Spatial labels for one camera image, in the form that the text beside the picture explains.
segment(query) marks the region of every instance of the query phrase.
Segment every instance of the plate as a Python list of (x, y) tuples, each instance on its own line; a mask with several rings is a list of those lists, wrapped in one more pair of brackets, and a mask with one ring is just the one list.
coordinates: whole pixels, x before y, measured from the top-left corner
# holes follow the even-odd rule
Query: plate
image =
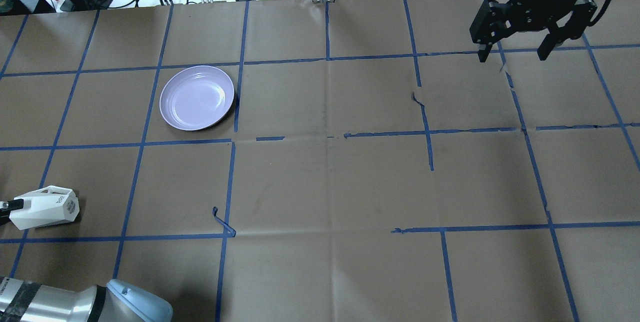
[(213, 126), (231, 108), (236, 91), (222, 69), (195, 66), (169, 79), (160, 94), (160, 114), (167, 124), (183, 131)]

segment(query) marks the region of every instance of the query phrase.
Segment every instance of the tape piece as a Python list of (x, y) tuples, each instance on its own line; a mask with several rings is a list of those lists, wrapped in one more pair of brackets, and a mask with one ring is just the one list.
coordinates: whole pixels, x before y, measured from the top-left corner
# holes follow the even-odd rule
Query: tape piece
[(236, 237), (236, 230), (234, 230), (229, 224), (227, 224), (227, 222), (224, 222), (222, 219), (220, 219), (220, 217), (218, 217), (217, 206), (213, 207), (213, 218), (215, 218), (215, 221), (221, 224), (222, 227), (224, 227), (224, 229), (229, 232), (229, 237)]

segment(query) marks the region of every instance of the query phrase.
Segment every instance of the blue tape grid line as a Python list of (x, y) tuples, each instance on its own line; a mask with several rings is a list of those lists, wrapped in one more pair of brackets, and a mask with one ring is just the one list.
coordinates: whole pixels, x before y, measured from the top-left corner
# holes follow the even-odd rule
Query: blue tape grid line
[(20, 40), (20, 36), (22, 36), (23, 31), (25, 30), (25, 25), (27, 24), (27, 19), (29, 19), (29, 14), (25, 14), (22, 19), (22, 24), (20, 24), (20, 28), (18, 29), (18, 34), (16, 34), (15, 39), (13, 40), (13, 44), (11, 45), (11, 49), (9, 49), (9, 54), (6, 56), (6, 60), (2, 65), (2, 70), (0, 70), (0, 79), (5, 76), (5, 72), (7, 71), (7, 67), (9, 66), (9, 61), (11, 60), (11, 56), (14, 55), (14, 51), (16, 50), (16, 46), (18, 46), (18, 40)]
[[(236, 169), (236, 144), (231, 143), (231, 158), (229, 160), (229, 176), (226, 183), (226, 208), (224, 210), (224, 222), (229, 224), (231, 215), (231, 198), (234, 187), (234, 171)], [(222, 283), (225, 278), (225, 262), (227, 260), (227, 241), (229, 236), (224, 234), (222, 238), (222, 247), (220, 250), (220, 263), (217, 270), (217, 293), (215, 295), (215, 322), (220, 322), (222, 314)]]
[(255, 138), (256, 141), (260, 142), (260, 141), (281, 141), (284, 140), (284, 136), (283, 135), (277, 135), (274, 137), (256, 137)]
[[(260, 65), (260, 64), (278, 64), (278, 63), (306, 63), (306, 62), (317, 62), (317, 61), (321, 61), (321, 60), (328, 60), (328, 61), (340, 61), (340, 60), (374, 60), (374, 59), (382, 59), (382, 58), (414, 58), (414, 67), (416, 69), (416, 82), (418, 83), (418, 86), (420, 87), (422, 85), (421, 83), (421, 77), (420, 77), (420, 71), (419, 71), (419, 66), (418, 66), (418, 57), (420, 56), (443, 56), (443, 55), (450, 55), (450, 54), (475, 54), (476, 51), (443, 51), (443, 52), (430, 52), (430, 53), (417, 53), (416, 51), (416, 42), (414, 39), (414, 31), (412, 28), (412, 22), (410, 19), (410, 13), (409, 13), (409, 5), (407, 3), (407, 0), (403, 0), (404, 3), (404, 7), (405, 7), (405, 12), (406, 12), (406, 16), (407, 16), (407, 24), (409, 26), (409, 35), (411, 37), (411, 44), (412, 44), (412, 52), (413, 53), (405, 53), (405, 54), (392, 54), (392, 55), (366, 55), (366, 56), (348, 56), (348, 57), (330, 57), (330, 43), (329, 43), (329, 4), (326, 3), (325, 5), (325, 27), (326, 27), (326, 56), (324, 58), (299, 58), (299, 59), (289, 59), (289, 60), (259, 60), (259, 61), (250, 61), (250, 62), (245, 62), (244, 61), (244, 52), (245, 52), (245, 42), (246, 42), (246, 35), (247, 35), (247, 19), (248, 19), (248, 14), (249, 14), (249, 2), (247, 1), (246, 3), (246, 8), (245, 8), (245, 13), (244, 13), (244, 24), (243, 24), (243, 28), (242, 28), (242, 47), (241, 47), (241, 53), (240, 53), (240, 62), (222, 62), (222, 63), (210, 63), (210, 64), (181, 64), (181, 65), (170, 65), (170, 66), (162, 66), (162, 58), (163, 58), (163, 53), (165, 50), (165, 46), (166, 46), (166, 41), (167, 41), (167, 34), (169, 33), (169, 24), (171, 21), (171, 15), (172, 15), (172, 8), (169, 12), (169, 19), (167, 21), (167, 29), (165, 31), (165, 35), (164, 35), (164, 42), (162, 45), (162, 51), (160, 52), (160, 58), (158, 61), (158, 66), (144, 66), (144, 67), (125, 67), (125, 68), (109, 68), (109, 69), (86, 69), (86, 70), (82, 70), (82, 64), (84, 62), (84, 59), (87, 55), (87, 51), (89, 48), (89, 43), (90, 40), (92, 38), (93, 32), (96, 28), (96, 23), (98, 21), (98, 13), (96, 13), (96, 18), (94, 20), (94, 24), (91, 30), (91, 33), (89, 35), (89, 41), (87, 41), (87, 46), (85, 48), (84, 51), (84, 55), (82, 56), (82, 61), (80, 62), (80, 67), (78, 68), (77, 71), (50, 71), (50, 72), (32, 72), (32, 73), (5, 73), (7, 66), (9, 65), (9, 61), (10, 58), (12, 56), (12, 54), (14, 53), (14, 50), (18, 44), (18, 39), (20, 38), (20, 35), (23, 32), (23, 29), (25, 27), (26, 21), (27, 21), (27, 16), (24, 17), (23, 21), (22, 21), (22, 25), (20, 27), (20, 30), (18, 31), (18, 35), (16, 36), (16, 39), (14, 40), (14, 43), (11, 47), (11, 50), (9, 51), (9, 55), (7, 56), (7, 60), (5, 61), (3, 67), (2, 67), (2, 71), (0, 71), (0, 79), (2, 77), (17, 77), (17, 76), (47, 76), (47, 75), (55, 75), (55, 74), (76, 74), (76, 78), (74, 80), (73, 83), (73, 88), (71, 90), (71, 94), (70, 97), (68, 99), (68, 103), (66, 106), (66, 110), (65, 113), (63, 115), (63, 119), (64, 117), (66, 117), (66, 112), (69, 108), (69, 104), (71, 103), (71, 97), (73, 96), (73, 89), (75, 88), (75, 85), (78, 81), (78, 75), (79, 74), (85, 74), (85, 73), (101, 73), (101, 72), (125, 72), (125, 71), (144, 71), (144, 70), (156, 70), (156, 78), (154, 81), (154, 89), (151, 95), (151, 102), (150, 102), (150, 109), (151, 110), (151, 106), (153, 106), (153, 99), (154, 99), (154, 94), (155, 94), (155, 87), (157, 86), (158, 83), (158, 71), (160, 71), (161, 69), (180, 69), (180, 68), (187, 68), (187, 67), (193, 67), (193, 66), (197, 66), (197, 65), (210, 65), (210, 66), (239, 66), (239, 72), (238, 72), (238, 99), (240, 99), (240, 89), (241, 89), (241, 83), (242, 83), (242, 74), (243, 74), (243, 66), (244, 65)], [(615, 107), (615, 104), (613, 103), (613, 99), (611, 98), (609, 92), (608, 92), (608, 88), (606, 87), (606, 83), (604, 82), (604, 78), (602, 77), (601, 72), (599, 71), (599, 67), (597, 66), (597, 62), (595, 60), (595, 57), (593, 55), (592, 50), (593, 49), (623, 49), (623, 48), (640, 48), (640, 44), (617, 44), (617, 45), (604, 45), (604, 46), (590, 46), (588, 44), (588, 41), (586, 41), (586, 37), (584, 37), (585, 39), (585, 47), (560, 47), (560, 48), (556, 48), (556, 50), (558, 51), (571, 51), (571, 50), (587, 50), (589, 51), (590, 57), (592, 58), (592, 61), (594, 62), (594, 67), (596, 69), (596, 71), (598, 72), (598, 76), (601, 79), (601, 82), (603, 84), (603, 87), (605, 88), (605, 91), (607, 93), (608, 98), (610, 99), (610, 103), (612, 104), (612, 107), (614, 108), (614, 111), (616, 112), (616, 116), (618, 117), (619, 123), (618, 124), (611, 124), (608, 126), (597, 126), (597, 125), (578, 125), (578, 126), (540, 126), (537, 127), (536, 130), (537, 131), (545, 131), (545, 130), (562, 130), (562, 129), (589, 129), (589, 128), (615, 128), (615, 127), (620, 127), (622, 128), (622, 130), (624, 131), (625, 134), (625, 138), (627, 139), (627, 142), (630, 144), (630, 148), (631, 148), (631, 152), (634, 155), (636, 164), (638, 165), (638, 168), (640, 169), (640, 162), (638, 162), (638, 156), (635, 153), (635, 149), (633, 148), (633, 144), (631, 144), (631, 140), (629, 139), (629, 135), (626, 132), (627, 127), (640, 127), (640, 123), (622, 123), (622, 119), (619, 115), (619, 113), (617, 113), (617, 108)], [(501, 46), (498, 44), (498, 46), (500, 47), (500, 51), (492, 51), (492, 53), (500, 53), (501, 57), (503, 58), (503, 60), (505, 60), (505, 53), (530, 53), (530, 52), (534, 52), (536, 51), (536, 49), (534, 48), (522, 48), (522, 49), (512, 49), (512, 50), (503, 50), (501, 48)], [(512, 92), (513, 96), (514, 96), (514, 101), (516, 103), (516, 105), (519, 105), (519, 103), (517, 102), (517, 96), (515, 95), (515, 92)], [(238, 111), (240, 108), (240, 103), (238, 102), (238, 104), (236, 105), (236, 113), (235, 113), (235, 120), (234, 120), (234, 131), (238, 130)], [(425, 107), (424, 105), (422, 105), (421, 103), (421, 109), (422, 109), (422, 114), (423, 114), (423, 120), (425, 122), (425, 131), (405, 131), (405, 132), (372, 132), (372, 133), (355, 133), (355, 134), (350, 134), (350, 133), (346, 133), (344, 135), (345, 138), (350, 138), (350, 137), (364, 137), (364, 136), (402, 136), (402, 135), (426, 135), (427, 136), (427, 142), (429, 142), (429, 135), (435, 135), (438, 133), (461, 133), (461, 132), (470, 132), (470, 133), (484, 133), (484, 132), (500, 132), (500, 131), (516, 131), (517, 128), (515, 127), (504, 127), (504, 128), (475, 128), (475, 129), (471, 129), (471, 130), (429, 130), (428, 126), (426, 125), (426, 114), (425, 114)], [(530, 142), (528, 142), (528, 135), (526, 132), (526, 126), (524, 124), (524, 119), (523, 117), (520, 117), (521, 120), (521, 124), (523, 126), (523, 132), (525, 134), (525, 139), (527, 140), (527, 147), (529, 148), (529, 153), (530, 153), (530, 157), (533, 158), (533, 149), (531, 149), (531, 144)], [(59, 138), (60, 135), (60, 131), (62, 130), (62, 124), (64, 122), (61, 122), (58, 134), (57, 134), (57, 138), (56, 140)], [(148, 118), (147, 121), (145, 123), (145, 127), (144, 127), (144, 137), (142, 138), (142, 142), (140, 143), (122, 143), (122, 144), (92, 144), (92, 145), (75, 145), (75, 146), (57, 146), (57, 142), (54, 143), (53, 146), (27, 146), (27, 147), (3, 147), (0, 148), (0, 151), (29, 151), (29, 150), (51, 150), (50, 156), (53, 155), (54, 151), (57, 149), (99, 149), (99, 148), (114, 148), (114, 147), (139, 147), (140, 148), (140, 153), (139, 153), (139, 160), (138, 160), (138, 165), (136, 166), (136, 170), (135, 170), (135, 176), (134, 176), (134, 182), (132, 183), (132, 194), (130, 195), (130, 200), (132, 201), (132, 197), (133, 197), (133, 191), (135, 189), (135, 180), (137, 179), (137, 173), (139, 170), (139, 164), (142, 161), (142, 151), (144, 150), (144, 146), (149, 146), (149, 145), (180, 145), (180, 144), (212, 144), (212, 143), (230, 143), (231, 142), (231, 149), (232, 149), (232, 153), (231, 153), (231, 165), (230, 165), (230, 180), (229, 180), (229, 185), (228, 185), (228, 196), (227, 196), (227, 208), (226, 208), (226, 212), (225, 212), (225, 220), (228, 222), (229, 220), (229, 211), (230, 211), (230, 206), (231, 206), (231, 187), (233, 184), (233, 165), (234, 165), (234, 160), (235, 160), (235, 144), (233, 144), (233, 142), (231, 141), (231, 139), (215, 139), (215, 140), (171, 140), (171, 141), (163, 141), (163, 142), (144, 142), (144, 139), (146, 138), (146, 132), (149, 126), (149, 113), (148, 113)], [(281, 140), (284, 139), (284, 137), (279, 136), (279, 137), (258, 137), (256, 138), (256, 140), (258, 141), (276, 141), (276, 140)], [(429, 160), (430, 160), (430, 167), (433, 170), (433, 162), (432, 162), (432, 153), (431, 153), (431, 149), (429, 148)], [(46, 171), (48, 170), (49, 166), (51, 163), (51, 158), (48, 160), (47, 166), (46, 166), (46, 170), (45, 173), (43, 174), (43, 178), (42, 178), (42, 183), (44, 183), (44, 180), (46, 178)], [(539, 183), (539, 187), (542, 188), (542, 183), (540, 181), (540, 177), (537, 174), (537, 166), (534, 165), (534, 169), (536, 172), (536, 180)], [(545, 210), (546, 210), (546, 197), (544, 197), (544, 190), (541, 190), (541, 196), (543, 197), (543, 204), (545, 205)], [(129, 202), (128, 206), (127, 206), (127, 212), (126, 212), (126, 219), (128, 222), (128, 215), (130, 213), (130, 208), (131, 208), (131, 201)], [(586, 223), (560, 223), (560, 224), (553, 224), (553, 222), (551, 221), (551, 214), (547, 211), (546, 212), (548, 215), (548, 219), (550, 220), (549, 224), (531, 224), (531, 225), (515, 225), (515, 226), (454, 226), (454, 227), (427, 227), (427, 228), (409, 228), (408, 230), (396, 230), (394, 231), (394, 233), (422, 233), (422, 232), (439, 232), (441, 233), (441, 237), (442, 237), (442, 241), (443, 241), (443, 253), (445, 254), (445, 264), (448, 265), (448, 254), (446, 253), (446, 240), (445, 240), (445, 232), (454, 232), (454, 231), (507, 231), (507, 230), (514, 230), (514, 229), (550, 229), (551, 230), (551, 234), (552, 237), (554, 239), (554, 247), (556, 247), (556, 253), (560, 254), (560, 248), (558, 247), (558, 242), (557, 242), (557, 238), (555, 237), (555, 231), (553, 231), (554, 229), (564, 229), (564, 228), (592, 228), (592, 227), (638, 227), (640, 226), (640, 221), (620, 221), (620, 222), (586, 222)], [(218, 299), (220, 299), (220, 301), (218, 301), (217, 303), (217, 308), (216, 308), (216, 320), (219, 321), (220, 320), (220, 302), (222, 301), (222, 276), (224, 274), (224, 260), (226, 259), (226, 245), (227, 245), (227, 234), (226, 233), (208, 233), (208, 234), (192, 234), (192, 235), (146, 235), (146, 236), (119, 236), (119, 237), (72, 237), (72, 238), (27, 238), (27, 231), (25, 232), (25, 234), (23, 234), (22, 238), (10, 238), (10, 239), (4, 239), (4, 240), (0, 240), (0, 243), (20, 243), (20, 247), (18, 249), (18, 253), (16, 254), (16, 260), (14, 261), (14, 266), (11, 272), (11, 275), (13, 276), (16, 272), (16, 268), (18, 266), (18, 260), (20, 258), (20, 254), (22, 252), (23, 246), (25, 243), (49, 243), (49, 242), (116, 242), (119, 241), (121, 242), (121, 245), (118, 249), (118, 262), (119, 262), (119, 258), (121, 257), (121, 253), (122, 253), (122, 242), (123, 241), (150, 241), (150, 240), (190, 240), (190, 239), (206, 239), (206, 238), (221, 238), (222, 239), (222, 252), (221, 252), (221, 264), (220, 264), (220, 270), (219, 270), (219, 285), (218, 285)], [(114, 275), (117, 274), (117, 268), (118, 266), (116, 266), (116, 268), (114, 269)], [(568, 281), (565, 279), (566, 277), (566, 272), (564, 272), (564, 265), (562, 264), (560, 269), (562, 269), (562, 274), (563, 274), (563, 280), (565, 281), (565, 286), (568, 286)], [(450, 283), (451, 281), (451, 275), (450, 275), (450, 271), (447, 273), (447, 282)], [(453, 298), (453, 286), (451, 284), (449, 284), (449, 292), (450, 292), (450, 298), (451, 298), (451, 302), (452, 302), (452, 317), (454, 320), (457, 320), (457, 317), (455, 315), (455, 303), (453, 302), (452, 298)], [(572, 313), (574, 313), (574, 320), (578, 320), (578, 316), (577, 316), (577, 311), (575, 311), (575, 304), (572, 305)]]
[(452, 322), (458, 322), (458, 313), (456, 312), (456, 298), (453, 294), (453, 280), (451, 279), (451, 267), (449, 265), (449, 251), (447, 249), (447, 237), (444, 231), (440, 231), (440, 243), (442, 244), (442, 259), (444, 262), (444, 274), (446, 277), (446, 289), (448, 290), (448, 303), (451, 308)]
[(584, 41), (585, 46), (587, 47), (587, 51), (589, 53), (589, 57), (591, 58), (591, 62), (593, 63), (593, 67), (596, 69), (596, 73), (598, 74), (599, 81), (602, 84), (602, 89), (606, 94), (608, 103), (610, 103), (611, 108), (613, 109), (613, 113), (615, 113), (615, 118), (617, 119), (618, 126), (622, 130), (622, 134), (624, 135), (626, 144), (629, 146), (629, 150), (631, 151), (631, 155), (633, 156), (633, 160), (635, 161), (635, 166), (637, 167), (638, 171), (640, 171), (640, 158), (638, 158), (638, 152), (634, 147), (634, 143), (631, 141), (631, 137), (629, 136), (629, 131), (627, 131), (625, 122), (622, 120), (622, 115), (620, 114), (618, 107), (616, 106), (616, 103), (613, 100), (613, 97), (611, 96), (609, 87), (607, 87), (607, 83), (605, 81), (604, 76), (602, 75), (602, 71), (598, 65), (598, 61), (596, 60), (594, 51), (592, 51), (592, 46), (589, 44), (589, 39), (587, 39), (587, 35), (585, 34), (582, 35), (582, 39)]
[[(554, 229), (596, 229), (605, 227), (640, 227), (640, 221), (554, 223)], [(490, 226), (444, 226), (396, 228), (391, 233), (452, 233), (480, 231), (525, 231), (549, 229), (549, 224), (501, 224)]]
[[(640, 44), (608, 44), (602, 46), (590, 46), (592, 50), (599, 49), (635, 49), (640, 48)], [(575, 46), (575, 47), (556, 47), (554, 51), (586, 51), (587, 47)], [(535, 48), (515, 48), (505, 49), (504, 53), (534, 53), (537, 51)], [(277, 65), (283, 63), (307, 63), (317, 61), (352, 61), (352, 60), (379, 60), (386, 58), (414, 58), (414, 57), (433, 57), (433, 56), (446, 56), (451, 54), (477, 54), (478, 51), (439, 51), (439, 52), (417, 52), (417, 53), (400, 53), (400, 54), (382, 54), (382, 55), (352, 55), (343, 57), (316, 57), (316, 58), (294, 58), (294, 59), (274, 59), (274, 60), (247, 60), (243, 62), (247, 65)], [(499, 51), (492, 50), (491, 53), (498, 54)], [(240, 66), (240, 62), (217, 62), (217, 63), (194, 63), (194, 64), (168, 64), (161, 66), (160, 69), (188, 69), (195, 66), (212, 66), (212, 67), (225, 67), (225, 66)], [(127, 71), (148, 71), (155, 70), (156, 66), (142, 66), (142, 67), (122, 67), (122, 68), (103, 68), (103, 69), (83, 69), (81, 74), (97, 74), (102, 72), (127, 72)], [(23, 72), (23, 73), (5, 73), (0, 76), (4, 77), (22, 77), (22, 76), (50, 76), (50, 75), (72, 75), (76, 71), (46, 71), (46, 72)]]
[[(500, 58), (502, 59), (502, 63), (506, 64), (507, 59), (505, 56), (505, 51), (503, 50), (503, 46), (500, 42), (498, 42), (498, 50), (500, 51)], [(527, 131), (527, 125), (524, 121), (524, 115), (522, 114), (521, 105), (518, 100), (518, 94), (516, 94), (516, 91), (515, 91), (514, 80), (512, 79), (512, 76), (509, 74), (509, 72), (505, 71), (505, 74), (507, 76), (509, 87), (511, 89), (511, 96), (513, 98), (513, 103), (516, 106), (516, 110), (518, 111), (518, 118), (522, 125), (521, 127), (522, 135), (524, 135), (524, 140), (526, 142), (526, 149), (528, 151), (529, 159), (531, 160), (531, 167), (533, 168), (535, 181), (537, 183), (537, 189), (538, 189), (538, 192), (540, 193), (540, 199), (542, 201), (544, 213), (546, 214), (546, 221), (547, 221), (549, 232), (551, 235), (551, 241), (553, 242), (553, 249), (555, 250), (555, 256), (558, 261), (558, 267), (560, 268), (560, 275), (562, 276), (562, 283), (564, 284), (564, 290), (567, 295), (567, 300), (569, 301), (571, 315), (573, 316), (574, 322), (579, 322), (580, 318), (578, 316), (578, 308), (576, 308), (576, 302), (574, 301), (574, 294), (571, 290), (571, 285), (569, 284), (569, 277), (567, 276), (567, 270), (565, 269), (565, 262), (562, 257), (562, 251), (560, 251), (560, 243), (558, 243), (558, 236), (556, 235), (556, 229), (554, 228), (553, 218), (551, 217), (551, 212), (549, 212), (549, 210), (547, 209), (547, 195), (545, 193), (544, 186), (542, 185), (542, 178), (540, 177), (538, 163), (536, 161), (536, 157), (533, 151), (533, 146), (531, 145), (531, 139)]]
[(158, 87), (158, 78), (160, 76), (160, 67), (162, 66), (162, 60), (165, 55), (165, 48), (167, 47), (167, 37), (169, 37), (169, 27), (171, 26), (171, 18), (174, 14), (174, 6), (169, 8), (166, 27), (164, 29), (164, 37), (162, 38), (162, 48), (160, 49), (160, 56), (158, 56), (158, 64), (155, 69), (155, 77), (153, 78), (153, 87), (151, 88), (151, 96), (149, 97), (148, 107), (146, 109), (146, 120), (144, 120), (144, 129), (142, 130), (142, 138), (140, 140), (140, 147), (137, 153), (137, 160), (135, 161), (135, 170), (133, 173), (133, 181), (131, 182), (131, 190), (128, 195), (128, 201), (126, 202), (126, 211), (124, 215), (124, 221), (122, 222), (122, 231), (120, 233), (118, 243), (118, 253), (116, 255), (116, 262), (113, 267), (113, 278), (118, 278), (118, 272), (120, 270), (120, 263), (122, 258), (122, 249), (125, 243), (125, 237), (127, 235), (127, 228), (129, 226), (129, 218), (131, 215), (131, 207), (133, 205), (133, 197), (136, 192), (136, 185), (138, 183), (138, 174), (140, 172), (140, 165), (142, 164), (142, 155), (145, 151), (145, 142), (147, 140), (147, 132), (149, 130), (149, 122), (151, 121), (151, 112), (154, 108), (154, 101), (156, 99), (156, 88)]
[[(571, 222), (554, 223), (554, 229), (598, 229), (608, 227), (640, 227), (640, 221), (612, 221), (612, 222)], [(393, 234), (409, 233), (454, 233), (454, 232), (481, 232), (481, 231), (526, 231), (548, 229), (548, 224), (502, 224), (485, 226), (434, 226), (396, 228)], [(124, 240), (128, 241), (173, 241), (173, 240), (222, 240), (228, 238), (228, 233), (196, 233), (196, 234), (169, 234), (169, 235), (128, 235)], [(29, 243), (83, 243), (83, 242), (119, 242), (121, 236), (104, 237), (37, 237), (26, 238)], [(0, 239), (0, 245), (18, 244), (22, 238)]]
[[(78, 79), (80, 78), (80, 71), (82, 71), (82, 67), (85, 64), (85, 59), (87, 58), (87, 53), (89, 52), (89, 45), (91, 44), (91, 40), (94, 37), (94, 32), (96, 32), (96, 25), (98, 24), (98, 17), (100, 16), (100, 10), (97, 10), (95, 13), (95, 17), (93, 19), (93, 25), (91, 26), (91, 30), (89, 32), (89, 37), (87, 38), (86, 44), (84, 46), (84, 51), (82, 53), (82, 58), (80, 59), (80, 64), (75, 72), (75, 78), (73, 78), (73, 85), (71, 85), (71, 90), (69, 91), (69, 97), (66, 99), (66, 105), (64, 106), (64, 112), (62, 112), (62, 117), (60, 118), (60, 124), (58, 125), (57, 132), (55, 133), (55, 139), (53, 140), (53, 147), (58, 145), (58, 141), (60, 140), (60, 134), (62, 133), (62, 128), (65, 124), (65, 120), (67, 119), (67, 113), (69, 112), (69, 107), (71, 106), (71, 99), (73, 99), (74, 92), (76, 91), (76, 86), (78, 85)], [(53, 154), (55, 149), (51, 149), (48, 154), (48, 159), (46, 160), (46, 165), (44, 167), (44, 171), (42, 172), (42, 178), (40, 179), (39, 187), (43, 188), (45, 180), (47, 178), (47, 173), (51, 167), (51, 161), (53, 160)], [(25, 240), (29, 234), (29, 229), (26, 229), (22, 234), (22, 241), (20, 242), (20, 246), (18, 247), (18, 252), (16, 252), (15, 259), (13, 260), (13, 267), (11, 268), (10, 277), (16, 276), (16, 271), (18, 271), (18, 263), (20, 263), (20, 258), (23, 255), (23, 249), (25, 249)]]
[(244, 19), (242, 21), (242, 41), (240, 42), (240, 68), (238, 69), (238, 86), (235, 97), (235, 113), (233, 113), (233, 132), (238, 132), (238, 118), (240, 117), (240, 94), (242, 92), (242, 76), (245, 71), (245, 47), (247, 46), (247, 21), (249, 21), (249, 1), (244, 5)]
[(326, 45), (324, 58), (329, 61), (331, 59), (331, 50), (329, 49), (329, 2), (327, 1), (324, 3), (324, 39)]

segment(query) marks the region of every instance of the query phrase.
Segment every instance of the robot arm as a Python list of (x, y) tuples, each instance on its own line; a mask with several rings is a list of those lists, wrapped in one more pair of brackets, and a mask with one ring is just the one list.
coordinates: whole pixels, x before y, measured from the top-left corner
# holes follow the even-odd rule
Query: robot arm
[[(585, 28), (594, 25), (599, 18), (592, 21), (597, 9), (594, 0), (484, 0), (469, 32), (473, 42), (480, 44), (480, 62), (485, 62), (494, 44), (503, 38), (516, 32), (548, 30), (537, 49), (538, 57), (544, 61), (556, 46), (569, 38), (580, 38)], [(569, 13), (569, 21), (558, 26), (558, 21)]]

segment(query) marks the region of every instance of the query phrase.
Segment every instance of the black tape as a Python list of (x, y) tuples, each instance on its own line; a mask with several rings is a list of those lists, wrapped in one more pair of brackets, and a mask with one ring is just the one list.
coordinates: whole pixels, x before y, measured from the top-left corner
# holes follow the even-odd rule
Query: black tape
[(23, 282), (9, 306), (0, 315), (0, 322), (20, 322), (41, 286), (39, 283)]
[(95, 299), (93, 300), (93, 306), (91, 307), (91, 312), (89, 313), (89, 317), (86, 319), (86, 322), (98, 322), (100, 315), (103, 313), (103, 308), (105, 307), (107, 288), (101, 285), (97, 285), (95, 287), (97, 288), (95, 291)]

